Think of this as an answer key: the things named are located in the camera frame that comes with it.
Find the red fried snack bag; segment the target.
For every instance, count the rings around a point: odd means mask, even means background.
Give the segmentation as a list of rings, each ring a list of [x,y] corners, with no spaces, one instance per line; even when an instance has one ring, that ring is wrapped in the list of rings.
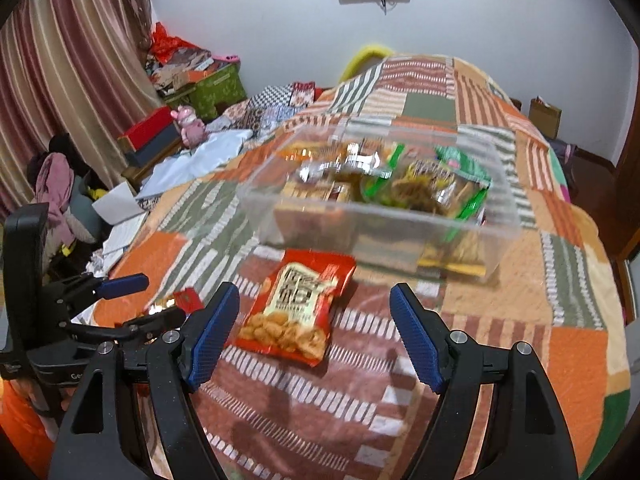
[[[335,252],[288,249],[244,318],[234,344],[246,351],[318,366],[331,339],[330,313],[356,271]]]

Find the brown wafer biscuit pack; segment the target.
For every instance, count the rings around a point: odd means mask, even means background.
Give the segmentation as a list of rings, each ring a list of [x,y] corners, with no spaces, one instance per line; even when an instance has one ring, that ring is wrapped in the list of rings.
[[[319,181],[308,184],[292,181],[282,188],[280,194],[301,200],[345,203],[352,200],[352,187],[346,182]]]

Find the clear plastic storage bin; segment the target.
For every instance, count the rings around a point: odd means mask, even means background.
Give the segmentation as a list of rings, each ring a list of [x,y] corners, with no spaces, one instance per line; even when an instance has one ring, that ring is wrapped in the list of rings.
[[[483,129],[302,125],[239,187],[259,240],[486,280],[521,233],[506,156]]]

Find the green edged cookie bag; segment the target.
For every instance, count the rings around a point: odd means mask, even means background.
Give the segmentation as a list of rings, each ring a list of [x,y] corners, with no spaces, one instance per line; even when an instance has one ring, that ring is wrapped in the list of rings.
[[[431,154],[421,156],[399,145],[388,160],[393,168],[390,178],[361,181],[363,201],[448,219],[465,221],[474,216],[484,207],[491,186],[481,188],[458,177],[437,159],[435,146]]]

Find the green snack packet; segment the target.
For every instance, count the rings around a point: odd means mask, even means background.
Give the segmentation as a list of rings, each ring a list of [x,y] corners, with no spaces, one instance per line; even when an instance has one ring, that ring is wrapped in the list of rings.
[[[491,186],[491,176],[474,157],[454,146],[435,146],[437,159],[452,170],[458,177],[474,182],[481,188]]]

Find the white yellow chips bag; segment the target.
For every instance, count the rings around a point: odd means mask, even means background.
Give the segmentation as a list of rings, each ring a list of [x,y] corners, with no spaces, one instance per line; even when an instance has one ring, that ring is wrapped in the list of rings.
[[[418,266],[482,278],[486,273],[483,242],[475,232],[459,232],[452,240],[427,243]]]

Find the orange bread pack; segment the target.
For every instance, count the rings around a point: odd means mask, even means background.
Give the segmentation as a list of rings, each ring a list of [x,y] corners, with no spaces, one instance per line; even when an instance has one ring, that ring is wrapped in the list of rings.
[[[306,162],[330,158],[333,152],[330,142],[295,142],[281,148],[277,155],[287,162]]]

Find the small red snack packet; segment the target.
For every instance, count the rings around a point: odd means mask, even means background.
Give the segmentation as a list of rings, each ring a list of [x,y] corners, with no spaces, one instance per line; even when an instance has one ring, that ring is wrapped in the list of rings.
[[[197,310],[203,309],[204,304],[200,296],[198,296],[198,292],[193,287],[187,287],[153,301],[146,309],[146,313],[149,315],[157,314],[173,307],[183,310],[186,315],[190,315]]]

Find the pink clothing pile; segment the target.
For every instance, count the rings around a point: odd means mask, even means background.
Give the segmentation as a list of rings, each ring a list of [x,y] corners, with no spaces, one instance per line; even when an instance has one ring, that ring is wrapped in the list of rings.
[[[65,211],[72,197],[75,174],[66,157],[61,153],[51,153],[43,161],[36,181],[36,199],[47,204],[50,229],[61,243],[70,247],[75,241],[70,226],[65,219]]]

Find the red gift box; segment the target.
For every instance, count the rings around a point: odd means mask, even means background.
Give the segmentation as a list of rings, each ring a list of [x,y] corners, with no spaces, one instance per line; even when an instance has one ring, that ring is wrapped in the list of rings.
[[[119,136],[117,143],[124,153],[137,152],[155,139],[173,121],[169,106],[157,108],[148,117]]]

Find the white cloth on bed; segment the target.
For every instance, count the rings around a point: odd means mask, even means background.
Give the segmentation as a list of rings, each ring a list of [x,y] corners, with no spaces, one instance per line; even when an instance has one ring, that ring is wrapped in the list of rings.
[[[254,136],[250,129],[229,129],[212,133],[194,150],[185,150],[156,165],[144,181],[138,200],[165,193],[172,188],[210,174],[240,154],[244,143]]]

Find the pink plush toy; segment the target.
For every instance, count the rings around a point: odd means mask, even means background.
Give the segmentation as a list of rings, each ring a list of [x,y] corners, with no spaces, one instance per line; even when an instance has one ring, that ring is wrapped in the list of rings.
[[[178,125],[183,145],[189,150],[197,148],[206,141],[208,133],[204,122],[198,118],[190,105],[179,105],[170,112],[170,116]]]

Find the striped pink curtain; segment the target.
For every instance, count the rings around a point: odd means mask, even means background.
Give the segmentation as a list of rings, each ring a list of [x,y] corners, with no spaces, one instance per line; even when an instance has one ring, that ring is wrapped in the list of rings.
[[[150,0],[18,0],[1,27],[1,212],[34,197],[28,162],[58,133],[109,188],[117,139],[160,107],[143,62]]]

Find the green storage box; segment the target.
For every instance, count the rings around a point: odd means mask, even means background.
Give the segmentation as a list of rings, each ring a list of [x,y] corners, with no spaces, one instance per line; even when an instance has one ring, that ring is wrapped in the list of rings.
[[[247,99],[239,67],[235,64],[217,70],[195,84],[166,96],[164,102],[172,110],[189,105],[206,124],[220,116],[227,108]]]

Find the checkered patterned pillow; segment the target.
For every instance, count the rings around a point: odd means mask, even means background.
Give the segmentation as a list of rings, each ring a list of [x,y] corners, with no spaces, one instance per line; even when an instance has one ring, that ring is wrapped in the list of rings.
[[[267,86],[250,98],[231,105],[206,126],[208,132],[229,129],[252,130],[263,136],[292,118],[316,100],[313,81],[295,81],[285,86]]]

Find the red plastic bag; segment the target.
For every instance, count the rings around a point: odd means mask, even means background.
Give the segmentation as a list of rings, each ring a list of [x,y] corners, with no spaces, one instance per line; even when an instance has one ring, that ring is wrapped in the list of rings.
[[[181,48],[197,49],[198,46],[180,37],[170,36],[164,24],[156,22],[151,32],[150,55],[158,62],[167,64]]]

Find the yellow foam tube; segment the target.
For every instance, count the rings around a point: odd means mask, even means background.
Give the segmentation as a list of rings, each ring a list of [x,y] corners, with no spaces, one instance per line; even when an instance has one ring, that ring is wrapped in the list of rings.
[[[385,60],[395,51],[382,44],[367,44],[360,48],[354,57],[347,63],[340,77],[340,82],[349,81],[366,70],[370,65]]]

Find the brown cardboard box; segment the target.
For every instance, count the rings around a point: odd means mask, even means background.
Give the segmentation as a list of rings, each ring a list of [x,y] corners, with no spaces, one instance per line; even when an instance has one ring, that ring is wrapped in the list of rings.
[[[528,118],[540,133],[549,139],[558,137],[562,110],[536,96],[530,100]]]

